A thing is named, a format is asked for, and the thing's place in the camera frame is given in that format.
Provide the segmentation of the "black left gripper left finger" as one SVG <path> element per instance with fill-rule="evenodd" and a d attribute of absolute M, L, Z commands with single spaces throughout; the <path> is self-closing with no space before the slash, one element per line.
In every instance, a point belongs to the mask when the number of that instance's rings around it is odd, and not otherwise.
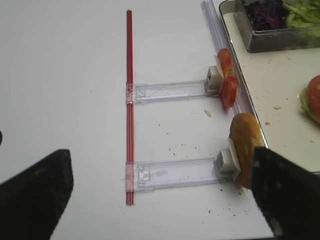
<path fill-rule="evenodd" d="M 58 149 L 0 185 L 0 238 L 49 240 L 74 188 L 71 153 Z"/>

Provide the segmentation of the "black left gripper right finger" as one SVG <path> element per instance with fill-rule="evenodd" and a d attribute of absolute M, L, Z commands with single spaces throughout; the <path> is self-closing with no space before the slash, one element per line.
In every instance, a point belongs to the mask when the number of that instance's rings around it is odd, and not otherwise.
<path fill-rule="evenodd" d="M 275 239 L 320 238 L 320 177 L 265 148 L 252 160 L 252 193 Z"/>

